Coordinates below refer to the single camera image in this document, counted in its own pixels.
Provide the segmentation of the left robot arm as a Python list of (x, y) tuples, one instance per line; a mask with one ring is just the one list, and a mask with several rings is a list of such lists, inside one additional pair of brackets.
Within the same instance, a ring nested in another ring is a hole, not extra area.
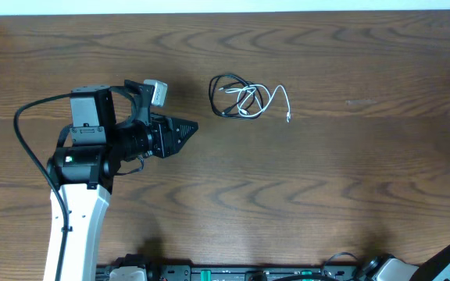
[(46, 280), (92, 280), (122, 162), (175, 155), (198, 130), (196, 122), (151, 112), (151, 106), (163, 105), (166, 89), (155, 80), (128, 80), (122, 87), (72, 90), (73, 122), (62, 130), (48, 160), (58, 191), (51, 195)]

